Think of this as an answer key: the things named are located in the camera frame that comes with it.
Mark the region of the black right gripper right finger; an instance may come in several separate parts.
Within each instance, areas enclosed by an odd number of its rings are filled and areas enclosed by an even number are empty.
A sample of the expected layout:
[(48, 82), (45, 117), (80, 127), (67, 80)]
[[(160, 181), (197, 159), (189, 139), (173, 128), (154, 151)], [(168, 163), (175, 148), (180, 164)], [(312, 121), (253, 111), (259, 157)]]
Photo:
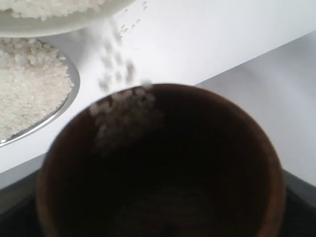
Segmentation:
[(282, 237), (316, 236), (316, 187), (284, 170), (286, 208)]

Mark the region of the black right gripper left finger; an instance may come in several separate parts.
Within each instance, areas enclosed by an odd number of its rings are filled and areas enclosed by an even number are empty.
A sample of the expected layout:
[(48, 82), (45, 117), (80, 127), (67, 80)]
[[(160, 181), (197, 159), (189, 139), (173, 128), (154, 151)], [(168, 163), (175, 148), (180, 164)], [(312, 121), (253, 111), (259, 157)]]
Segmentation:
[(36, 211), (38, 172), (0, 191), (0, 235), (2, 237), (42, 237)]

